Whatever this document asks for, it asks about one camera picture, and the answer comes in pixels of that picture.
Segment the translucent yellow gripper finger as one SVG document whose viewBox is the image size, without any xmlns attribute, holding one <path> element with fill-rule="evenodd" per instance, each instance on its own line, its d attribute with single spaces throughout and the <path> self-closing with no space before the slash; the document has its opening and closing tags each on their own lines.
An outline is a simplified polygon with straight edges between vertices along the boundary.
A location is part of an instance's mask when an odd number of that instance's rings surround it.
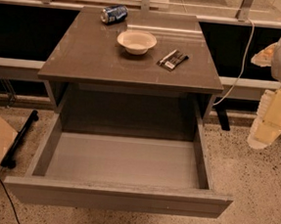
<svg viewBox="0 0 281 224">
<path fill-rule="evenodd" d="M 247 139 L 252 149 L 265 149 L 281 135 L 281 88 L 264 91 Z"/>
<path fill-rule="evenodd" d="M 276 42 L 266 46 L 263 50 L 260 50 L 257 54 L 253 55 L 250 62 L 257 67 L 271 67 L 272 62 L 274 61 L 274 51 L 276 46 Z"/>
</svg>

